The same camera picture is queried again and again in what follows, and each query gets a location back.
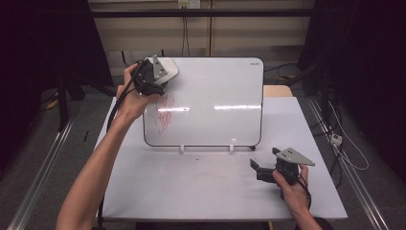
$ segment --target metal rail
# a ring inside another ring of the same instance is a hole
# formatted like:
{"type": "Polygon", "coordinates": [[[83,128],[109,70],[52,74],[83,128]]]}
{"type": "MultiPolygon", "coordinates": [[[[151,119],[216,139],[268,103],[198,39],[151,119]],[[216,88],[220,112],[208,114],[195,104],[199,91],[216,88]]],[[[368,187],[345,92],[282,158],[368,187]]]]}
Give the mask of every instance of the metal rail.
{"type": "MultiPolygon", "coordinates": [[[[314,99],[308,99],[308,103],[310,105],[311,110],[314,113],[314,116],[317,118],[320,126],[324,132],[328,131],[326,124],[323,122],[323,118],[320,114],[321,107],[314,99]]],[[[345,157],[347,157],[346,152],[342,150],[341,152],[345,157]]],[[[338,149],[335,147],[334,155],[337,156],[338,149]]],[[[381,214],[378,206],[376,205],[375,201],[373,200],[372,196],[368,192],[367,188],[365,187],[364,183],[362,182],[361,178],[358,176],[356,170],[349,166],[346,161],[343,160],[342,157],[339,158],[339,164],[346,175],[347,179],[350,182],[351,187],[353,188],[356,196],[358,197],[366,215],[370,219],[370,222],[374,229],[376,230],[383,230],[389,229],[388,224],[386,223],[383,215],[381,214]]]]}
{"type": "Polygon", "coordinates": [[[40,11],[40,15],[48,16],[85,16],[93,18],[114,17],[303,17],[322,14],[337,14],[341,9],[203,9],[203,10],[94,10],[94,11],[40,11]]]}
{"type": "Polygon", "coordinates": [[[9,227],[7,228],[8,230],[20,230],[26,227],[30,215],[34,210],[36,202],[38,201],[45,183],[47,182],[48,177],[51,174],[52,168],[57,160],[57,157],[59,156],[63,144],[65,143],[69,132],[71,131],[72,124],[79,113],[79,109],[80,106],[73,112],[65,128],[57,134],[56,139],[51,146],[51,149],[48,151],[48,155],[42,163],[41,169],[39,170],[34,182],[30,187],[30,190],[25,195],[22,203],[17,209],[17,212],[12,218],[9,227]]]}

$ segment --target dark cloth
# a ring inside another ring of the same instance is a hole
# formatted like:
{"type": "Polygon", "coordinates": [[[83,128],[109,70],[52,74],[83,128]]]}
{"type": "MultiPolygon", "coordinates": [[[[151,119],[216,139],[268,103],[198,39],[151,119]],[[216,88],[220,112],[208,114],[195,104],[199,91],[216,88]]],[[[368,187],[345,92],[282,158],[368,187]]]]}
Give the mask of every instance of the dark cloth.
{"type": "Polygon", "coordinates": [[[323,230],[334,230],[334,228],[331,226],[327,220],[324,218],[314,218],[316,219],[316,222],[322,227],[323,230]]]}
{"type": "Polygon", "coordinates": [[[268,222],[137,222],[136,230],[269,230],[268,222]]]}

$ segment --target forearm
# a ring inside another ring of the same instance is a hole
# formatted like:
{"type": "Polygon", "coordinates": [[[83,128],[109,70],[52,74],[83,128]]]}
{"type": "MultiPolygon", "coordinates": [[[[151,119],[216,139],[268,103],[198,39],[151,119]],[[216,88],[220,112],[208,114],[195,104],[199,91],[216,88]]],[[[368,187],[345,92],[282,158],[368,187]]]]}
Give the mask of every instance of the forearm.
{"type": "Polygon", "coordinates": [[[301,230],[322,229],[308,210],[292,213],[292,217],[296,220],[301,230]]]}
{"type": "Polygon", "coordinates": [[[115,120],[75,180],[59,212],[57,229],[90,228],[110,179],[129,122],[115,120]]]}

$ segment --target fingers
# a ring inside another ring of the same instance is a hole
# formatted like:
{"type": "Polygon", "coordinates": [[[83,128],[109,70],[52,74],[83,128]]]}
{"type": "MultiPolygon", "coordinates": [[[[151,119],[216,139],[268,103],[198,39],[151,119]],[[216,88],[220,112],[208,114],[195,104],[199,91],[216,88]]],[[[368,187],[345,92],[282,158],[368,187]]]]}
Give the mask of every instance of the fingers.
{"type": "Polygon", "coordinates": [[[272,175],[274,176],[275,180],[277,181],[277,183],[281,186],[282,190],[288,191],[290,190],[290,185],[286,182],[286,180],[284,179],[284,177],[277,171],[273,171],[272,175]]]}
{"type": "MultiPolygon", "coordinates": [[[[135,63],[133,65],[130,65],[128,68],[124,69],[124,85],[128,85],[128,83],[131,81],[131,73],[137,68],[138,64],[135,63]]],[[[129,86],[128,90],[133,89],[134,84],[131,83],[129,86]]]]}
{"type": "Polygon", "coordinates": [[[308,167],[306,165],[299,165],[299,167],[301,168],[301,176],[304,178],[305,183],[308,184],[308,167]]]}

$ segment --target red scribble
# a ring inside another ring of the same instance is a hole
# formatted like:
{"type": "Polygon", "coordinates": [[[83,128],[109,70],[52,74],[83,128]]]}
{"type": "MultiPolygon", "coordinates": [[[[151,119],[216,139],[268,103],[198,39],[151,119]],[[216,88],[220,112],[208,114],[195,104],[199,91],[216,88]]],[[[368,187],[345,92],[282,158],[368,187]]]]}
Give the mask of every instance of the red scribble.
{"type": "Polygon", "coordinates": [[[161,135],[170,124],[170,110],[173,108],[175,99],[171,92],[166,93],[155,103],[155,109],[157,112],[156,117],[150,114],[155,120],[155,125],[158,127],[159,135],[161,135]]]}

